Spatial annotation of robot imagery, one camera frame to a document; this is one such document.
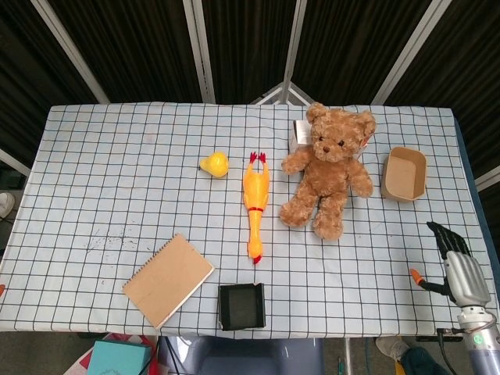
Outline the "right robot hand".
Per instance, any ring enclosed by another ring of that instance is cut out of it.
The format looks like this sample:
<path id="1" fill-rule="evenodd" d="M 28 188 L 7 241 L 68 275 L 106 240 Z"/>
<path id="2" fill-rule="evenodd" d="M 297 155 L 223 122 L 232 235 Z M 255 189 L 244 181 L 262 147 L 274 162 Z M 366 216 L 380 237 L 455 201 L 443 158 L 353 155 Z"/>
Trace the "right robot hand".
<path id="1" fill-rule="evenodd" d="M 443 284 L 436 284 L 425 280 L 417 270 L 410 269 L 414 282 L 426 291 L 449 297 L 460 308 L 484 308 L 491 301 L 491 296 L 480 264 L 472 257 L 466 241 L 434 221 L 427 222 L 427 226 L 434 233 L 445 277 Z"/>

